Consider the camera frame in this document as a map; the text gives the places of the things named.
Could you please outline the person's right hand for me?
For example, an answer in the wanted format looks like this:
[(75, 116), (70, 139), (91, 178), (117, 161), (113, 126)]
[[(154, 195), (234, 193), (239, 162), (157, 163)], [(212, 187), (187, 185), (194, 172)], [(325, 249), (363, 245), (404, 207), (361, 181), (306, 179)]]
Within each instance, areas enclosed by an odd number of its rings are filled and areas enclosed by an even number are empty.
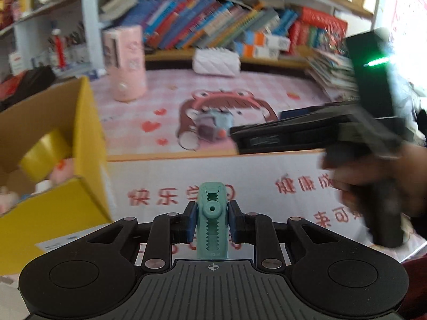
[(426, 148), (404, 144), (395, 160), (381, 160), (368, 155), (341, 166), (334, 166), (328, 160), (322, 161), (322, 168), (332, 171), (333, 187), (340, 192), (341, 202), (354, 212), (360, 209), (351, 186), (377, 183), (393, 178), (398, 192), (403, 197), (402, 212), (416, 217), (426, 209)]

